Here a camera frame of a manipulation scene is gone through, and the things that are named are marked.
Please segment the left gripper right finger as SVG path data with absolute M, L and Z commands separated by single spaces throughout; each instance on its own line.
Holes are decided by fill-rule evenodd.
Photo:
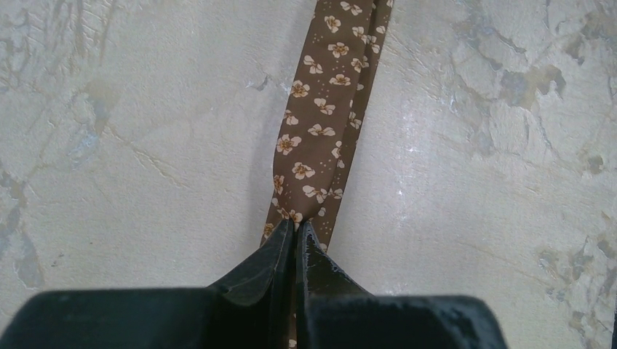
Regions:
M 297 231 L 296 259 L 296 337 L 299 348 L 310 348 L 308 331 L 308 301 L 311 297 L 370 296 L 321 247 L 310 221 L 300 224 Z

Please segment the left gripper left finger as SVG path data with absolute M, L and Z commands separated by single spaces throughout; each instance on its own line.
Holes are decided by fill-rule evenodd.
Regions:
M 286 348 L 295 223 L 281 221 L 266 242 L 206 290 L 206 348 Z

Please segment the brown floral tie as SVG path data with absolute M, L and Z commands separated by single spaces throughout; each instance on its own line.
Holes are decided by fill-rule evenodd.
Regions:
M 386 37 L 391 1 L 318 1 L 290 87 L 273 160 L 263 239 L 309 222 L 327 248 Z

